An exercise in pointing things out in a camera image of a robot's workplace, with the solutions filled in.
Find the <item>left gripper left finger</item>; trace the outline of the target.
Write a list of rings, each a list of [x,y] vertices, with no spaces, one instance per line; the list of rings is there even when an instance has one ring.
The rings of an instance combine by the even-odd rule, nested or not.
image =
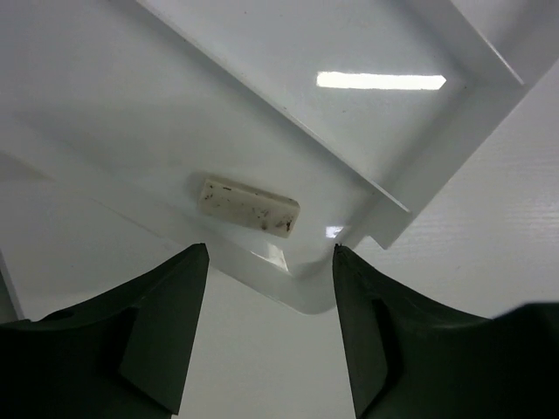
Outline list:
[[[2,417],[177,416],[208,268],[194,244],[82,303],[2,324]]]

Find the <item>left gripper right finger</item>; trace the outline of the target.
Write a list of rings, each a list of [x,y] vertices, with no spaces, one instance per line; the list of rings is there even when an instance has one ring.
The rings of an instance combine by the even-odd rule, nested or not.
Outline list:
[[[486,319],[398,283],[343,245],[333,282],[357,417],[557,417],[557,303]]]

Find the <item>white eraser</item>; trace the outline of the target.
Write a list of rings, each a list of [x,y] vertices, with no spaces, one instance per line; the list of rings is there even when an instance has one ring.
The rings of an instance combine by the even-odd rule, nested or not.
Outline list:
[[[294,199],[219,176],[209,176],[197,207],[206,216],[287,238],[300,214]]]

